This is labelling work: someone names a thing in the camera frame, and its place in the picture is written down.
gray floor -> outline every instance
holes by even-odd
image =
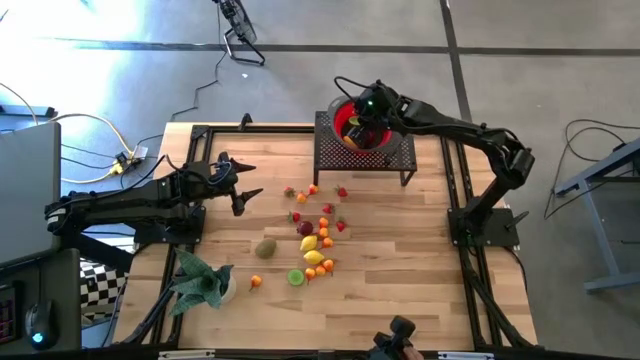
[[[606,49],[640,45],[636,21],[640,3],[633,0],[450,0],[449,4],[461,46]],[[262,44],[447,44],[436,0],[246,0],[245,5]],[[190,106],[193,89],[213,77],[213,65],[221,55],[73,50],[66,42],[34,40],[43,36],[217,43],[212,3],[67,0],[55,5],[45,2],[38,8],[16,4],[0,23],[0,42],[12,50],[10,56],[0,58],[2,82],[32,104],[55,106],[61,113],[106,116],[130,145],[161,133],[172,112]],[[201,108],[177,121],[238,121],[250,112],[257,121],[310,122],[315,110],[324,109],[338,95],[332,83],[338,74],[363,82],[383,79],[407,95],[459,116],[446,54],[265,55],[265,68],[224,60],[220,84],[202,91]],[[508,194],[507,201],[515,210],[531,211],[519,232],[539,342],[556,350],[640,357],[640,287],[597,295],[582,290],[584,281],[606,270],[582,203],[542,219],[564,146],[562,131],[569,121],[592,118],[640,125],[636,117],[640,112],[638,58],[462,56],[461,63],[474,122],[512,129],[537,157],[528,183]],[[0,100],[9,99],[4,93],[0,96]],[[640,135],[628,130],[618,133],[625,140]],[[63,141],[106,154],[120,151],[107,128],[90,120],[65,120]],[[148,144],[157,152],[159,141]],[[603,157],[616,145],[604,133],[585,134],[576,142],[580,152],[592,157]],[[107,160],[69,149],[64,154],[92,164]],[[561,179],[586,166],[569,156]],[[102,172],[65,163],[63,174],[87,179]],[[125,183],[137,178],[128,176]],[[63,191],[119,186],[114,178],[93,186],[67,184]],[[621,267],[640,270],[640,246],[622,247],[619,236],[612,240]]]

computer mouse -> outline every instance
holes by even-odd
[[[40,300],[27,310],[25,317],[27,339],[38,351],[51,348],[58,341],[58,322],[51,300]]]

green lime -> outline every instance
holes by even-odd
[[[293,269],[287,274],[287,280],[293,286],[300,286],[304,282],[304,274],[299,269]]]

wooden table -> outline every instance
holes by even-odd
[[[160,154],[183,162],[192,125],[167,124]],[[205,202],[207,223],[195,253],[214,268],[234,264],[238,290],[219,310],[206,304],[189,310],[180,347],[369,349],[374,334],[388,333],[392,317],[403,315],[416,323],[411,341],[418,349],[472,349],[458,253],[450,244],[445,215],[449,197],[440,141],[420,137],[415,144],[418,172],[406,188],[400,187],[396,173],[323,172],[320,192],[297,204],[282,190],[306,190],[312,182],[312,134],[216,135],[212,159],[228,151],[239,162],[258,166],[240,174],[238,191],[264,187],[264,192],[249,202],[241,217],[233,216],[228,198]],[[467,148],[467,158],[474,190],[480,193],[494,175],[481,152]],[[170,170],[164,163],[155,175]],[[349,196],[340,199],[333,191],[336,184],[346,187]],[[343,232],[330,227],[335,247],[323,250],[336,260],[335,274],[292,287],[286,273],[307,266],[287,213],[298,211],[317,224],[325,203],[335,204],[348,223]],[[261,260],[253,253],[263,239],[278,242],[272,259]],[[116,341],[133,331],[156,300],[166,252],[167,246],[158,244],[136,256]],[[520,268],[503,249],[486,252],[497,303],[522,335],[535,342]],[[253,274],[264,282],[249,292]],[[479,312],[489,339],[481,305]],[[171,321],[164,324],[163,340]]]

green plant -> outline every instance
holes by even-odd
[[[174,277],[176,285],[171,287],[171,290],[182,294],[182,297],[176,301],[169,315],[182,314],[203,302],[216,309],[220,308],[222,295],[229,287],[233,265],[224,265],[218,270],[213,270],[189,252],[176,249],[176,255],[183,275]]]

